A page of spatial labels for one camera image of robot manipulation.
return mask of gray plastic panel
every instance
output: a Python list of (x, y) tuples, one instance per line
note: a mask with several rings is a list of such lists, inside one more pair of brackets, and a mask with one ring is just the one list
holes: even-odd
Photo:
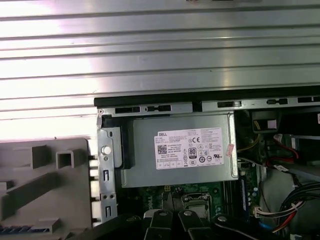
[[(42, 146), (42, 152), (38, 151), (39, 146)], [(37, 153), (30, 154), (32, 150), (37, 150)], [(76, 164), (57, 169), (57, 152), (74, 153), (72, 160)], [(36, 162), (36, 169), (31, 167), (32, 162)], [(92, 227), (88, 142), (85, 139), (0, 144), (0, 182), (7, 181), (12, 181), (14, 187), (0, 191), (0, 197), (6, 194), (15, 199), (10, 205), (14, 215), (2, 220), (1, 226), (36, 226), (39, 222), (56, 219), (60, 222), (53, 234), (27, 233), (23, 239), (60, 239), (74, 229)], [(14, 234), (8, 239), (21, 238), (20, 234)]]

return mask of power supply label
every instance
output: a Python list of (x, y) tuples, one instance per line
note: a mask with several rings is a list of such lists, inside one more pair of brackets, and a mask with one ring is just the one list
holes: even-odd
[(220, 127), (159, 131), (154, 148), (158, 170), (224, 164)]

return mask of screw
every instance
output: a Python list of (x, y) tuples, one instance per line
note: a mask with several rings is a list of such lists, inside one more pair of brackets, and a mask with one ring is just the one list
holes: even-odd
[(101, 149), (101, 152), (104, 155), (108, 155), (108, 154), (110, 154), (112, 152), (112, 149), (109, 146), (103, 146), (102, 149)]
[(136, 218), (134, 216), (126, 219), (127, 222), (133, 222), (134, 220), (136, 220)]
[(191, 212), (191, 211), (185, 211), (183, 214), (184, 214), (185, 216), (191, 216), (191, 215), (192, 215), (192, 212)]
[(226, 222), (227, 218), (225, 216), (218, 216), (218, 221), (220, 222)]

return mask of connector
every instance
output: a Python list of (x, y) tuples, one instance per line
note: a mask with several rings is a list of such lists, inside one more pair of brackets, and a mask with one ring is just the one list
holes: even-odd
[(253, 208), (253, 215), (254, 215), (254, 217), (255, 217), (256, 219), (260, 219), (260, 218), (261, 218), (261, 216), (258, 214), (258, 210), (261, 211), (261, 208), (260, 208), (259, 206), (255, 206), (255, 207)]

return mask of barcode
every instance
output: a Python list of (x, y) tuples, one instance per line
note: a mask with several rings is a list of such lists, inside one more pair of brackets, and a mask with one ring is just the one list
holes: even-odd
[(167, 154), (167, 145), (158, 145), (158, 154)]

